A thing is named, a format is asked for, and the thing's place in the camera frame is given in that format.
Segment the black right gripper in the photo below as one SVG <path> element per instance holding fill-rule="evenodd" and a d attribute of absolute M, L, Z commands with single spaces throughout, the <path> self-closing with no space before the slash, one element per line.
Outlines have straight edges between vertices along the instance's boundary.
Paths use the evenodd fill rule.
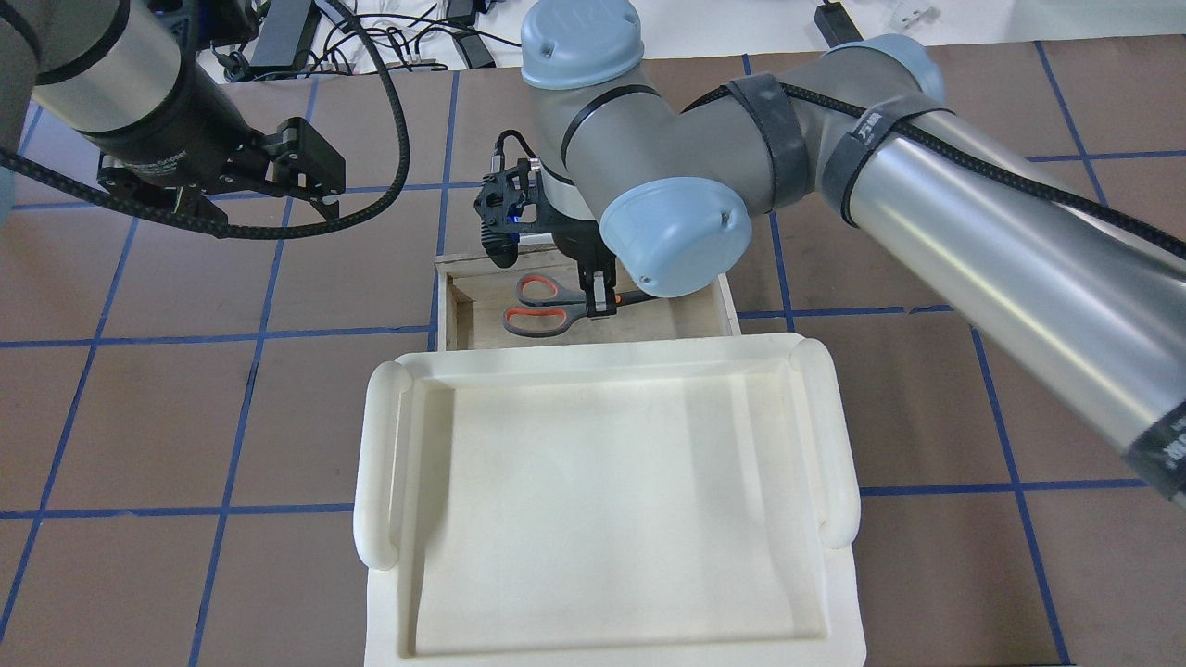
<path fill-rule="evenodd" d="M 578 261 L 578 279 L 584 292 L 586 316 L 610 317 L 617 313 L 617 271 L 597 271 L 593 266 L 614 263 L 614 254 L 601 239 L 597 220 L 561 220 L 551 228 L 551 242 Z"/>

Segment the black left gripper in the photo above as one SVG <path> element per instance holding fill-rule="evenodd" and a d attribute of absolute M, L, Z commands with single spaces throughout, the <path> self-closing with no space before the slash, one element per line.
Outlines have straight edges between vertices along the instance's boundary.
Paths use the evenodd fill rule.
<path fill-rule="evenodd" d="M 117 131 L 98 132 L 97 180 L 113 195 L 166 201 L 176 191 L 173 214 L 185 217 L 181 231 L 228 239 L 229 217 L 208 201 L 268 182 L 323 216 L 338 217 L 345 190 L 345 160 L 308 120 L 289 117 L 276 131 L 246 123 L 219 88 L 185 88 L 148 117 Z"/>

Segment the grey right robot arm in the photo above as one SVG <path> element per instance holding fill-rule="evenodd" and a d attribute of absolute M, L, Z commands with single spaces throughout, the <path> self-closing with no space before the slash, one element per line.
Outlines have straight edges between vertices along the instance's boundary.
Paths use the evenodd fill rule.
<path fill-rule="evenodd" d="M 706 286 L 754 217 L 820 193 L 1182 504 L 1182 241 L 957 117 L 919 43 L 843 44 L 677 113 L 627 1 L 538 1 L 521 38 L 546 173 L 650 296 Z"/>

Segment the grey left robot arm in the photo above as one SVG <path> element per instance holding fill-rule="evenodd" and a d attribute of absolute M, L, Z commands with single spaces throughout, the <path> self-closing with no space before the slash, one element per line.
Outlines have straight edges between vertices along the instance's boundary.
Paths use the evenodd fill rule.
<path fill-rule="evenodd" d="M 232 100 L 140 1 L 4 2 L 4 212 L 15 177 L 117 214 L 215 239 L 288 241 L 347 231 L 385 212 L 410 176 L 410 128 L 372 37 L 395 126 L 397 167 L 369 207 L 340 215 L 344 157 L 308 120 L 253 128 Z M 17 150 L 19 108 L 34 101 L 114 166 L 98 188 Z M 260 193 L 310 203 L 317 223 L 232 224 L 212 195 Z"/>

